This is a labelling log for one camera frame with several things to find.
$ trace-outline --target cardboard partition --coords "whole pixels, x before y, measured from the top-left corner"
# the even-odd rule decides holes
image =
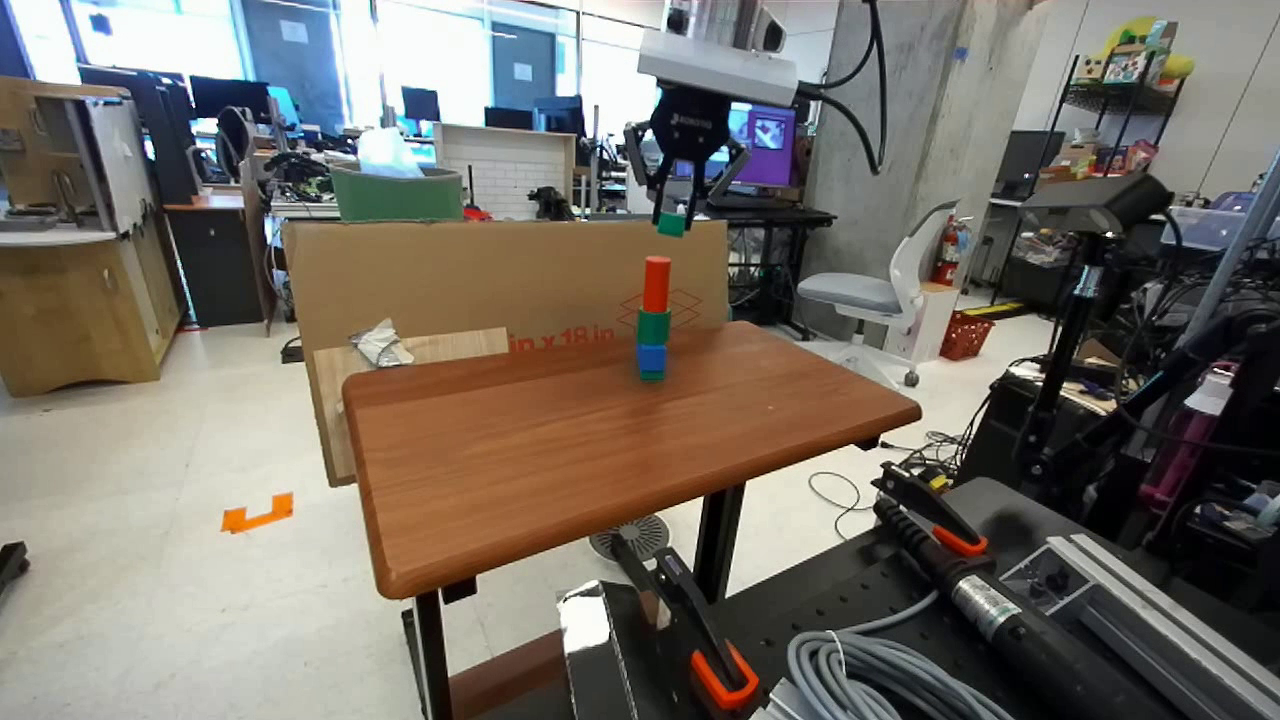
[[[378,320],[400,336],[506,330],[510,354],[632,342],[642,258],[672,258],[674,334],[727,320],[723,225],[685,239],[652,225],[286,225],[284,239],[327,484],[351,460],[331,403],[346,373],[322,349]]]

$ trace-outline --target green block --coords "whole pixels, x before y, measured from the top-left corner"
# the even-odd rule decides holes
[[[660,236],[685,236],[685,215],[654,215]]]
[[[634,343],[667,343],[672,342],[672,312],[640,312]]]

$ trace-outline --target stacked blocks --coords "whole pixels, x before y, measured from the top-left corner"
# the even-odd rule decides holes
[[[634,317],[634,373],[642,385],[667,375],[672,343],[672,258],[642,258],[642,293]]]

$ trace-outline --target floor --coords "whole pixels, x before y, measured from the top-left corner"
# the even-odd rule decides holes
[[[306,375],[277,365],[280,342],[184,334],[155,385],[0,395],[0,539],[30,549],[30,571],[0,598],[0,718],[414,718],[358,502],[322,484]],[[923,421],[888,441],[961,434],[987,381],[1043,343],[1049,323],[1020,317],[1000,320],[977,362],[918,365]],[[839,447],[753,484],[730,589],[830,549],[835,508],[808,476],[843,472],[867,502],[884,455]],[[219,533],[222,508],[255,514],[277,494],[297,497],[291,521]],[[694,505],[664,521],[672,549],[692,558]],[[445,612],[451,670],[557,629],[557,594],[592,575],[617,567],[586,543],[479,575],[479,598]]]

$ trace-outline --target red block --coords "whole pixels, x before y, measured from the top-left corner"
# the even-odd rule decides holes
[[[672,305],[672,258],[642,258],[642,312],[667,312]]]

